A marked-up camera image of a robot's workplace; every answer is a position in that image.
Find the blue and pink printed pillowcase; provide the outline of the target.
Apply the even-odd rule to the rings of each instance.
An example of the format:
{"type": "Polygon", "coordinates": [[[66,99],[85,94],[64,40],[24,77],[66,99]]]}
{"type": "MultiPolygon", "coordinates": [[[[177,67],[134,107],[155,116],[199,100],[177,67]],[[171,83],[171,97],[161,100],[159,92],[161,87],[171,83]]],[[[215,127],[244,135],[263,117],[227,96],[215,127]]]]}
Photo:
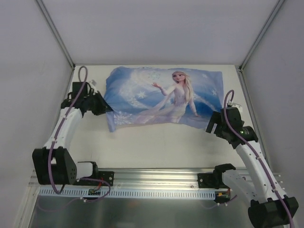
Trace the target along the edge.
{"type": "Polygon", "coordinates": [[[223,93],[221,71],[120,66],[106,79],[108,128],[175,123],[206,129],[223,93]]]}

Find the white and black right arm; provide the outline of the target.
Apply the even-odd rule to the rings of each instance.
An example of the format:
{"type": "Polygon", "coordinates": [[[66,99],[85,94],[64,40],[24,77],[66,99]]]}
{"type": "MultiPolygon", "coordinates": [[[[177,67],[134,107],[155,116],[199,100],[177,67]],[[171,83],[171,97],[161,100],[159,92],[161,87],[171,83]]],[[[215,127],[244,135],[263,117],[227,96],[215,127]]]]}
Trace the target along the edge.
{"type": "Polygon", "coordinates": [[[226,140],[243,161],[252,180],[249,184],[230,163],[215,166],[206,178],[199,178],[205,186],[214,189],[223,187],[235,191],[248,205],[248,216],[255,228],[295,226],[293,217],[299,208],[295,197],[289,197],[276,180],[261,152],[254,129],[244,126],[236,107],[222,108],[213,112],[206,128],[226,140]]]}

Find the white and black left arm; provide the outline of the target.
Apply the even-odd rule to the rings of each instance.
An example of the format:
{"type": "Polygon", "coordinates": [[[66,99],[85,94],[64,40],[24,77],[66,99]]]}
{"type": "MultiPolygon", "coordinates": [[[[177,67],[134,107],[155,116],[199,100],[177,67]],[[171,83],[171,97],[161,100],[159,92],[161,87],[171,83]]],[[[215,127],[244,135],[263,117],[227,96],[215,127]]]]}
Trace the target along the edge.
{"type": "Polygon", "coordinates": [[[72,91],[61,103],[60,116],[51,137],[40,149],[35,149],[32,159],[41,185],[104,186],[113,183],[114,173],[99,171],[94,161],[74,161],[69,153],[76,129],[86,112],[99,116],[111,111],[95,87],[95,81],[73,82],[72,91]]]}

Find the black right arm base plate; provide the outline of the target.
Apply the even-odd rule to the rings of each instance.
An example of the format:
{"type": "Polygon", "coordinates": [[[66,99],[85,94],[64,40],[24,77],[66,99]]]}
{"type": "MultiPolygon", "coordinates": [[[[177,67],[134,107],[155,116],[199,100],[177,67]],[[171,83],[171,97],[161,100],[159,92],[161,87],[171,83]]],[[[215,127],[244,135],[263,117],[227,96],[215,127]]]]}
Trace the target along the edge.
{"type": "Polygon", "coordinates": [[[222,173],[198,173],[197,174],[198,187],[200,189],[228,189],[229,186],[224,184],[222,173]]]}

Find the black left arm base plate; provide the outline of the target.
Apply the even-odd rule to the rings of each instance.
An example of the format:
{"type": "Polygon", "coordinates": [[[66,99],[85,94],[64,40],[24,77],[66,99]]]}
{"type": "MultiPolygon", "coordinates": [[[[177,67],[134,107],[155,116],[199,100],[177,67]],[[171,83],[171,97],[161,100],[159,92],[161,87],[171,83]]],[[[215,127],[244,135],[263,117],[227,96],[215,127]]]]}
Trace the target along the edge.
{"type": "Polygon", "coordinates": [[[75,186],[106,186],[105,183],[99,182],[96,180],[102,180],[107,182],[111,187],[113,186],[114,183],[114,171],[99,171],[98,173],[95,173],[91,175],[90,177],[87,177],[87,179],[90,180],[84,180],[81,179],[79,181],[76,181],[73,185],[75,186]]]}

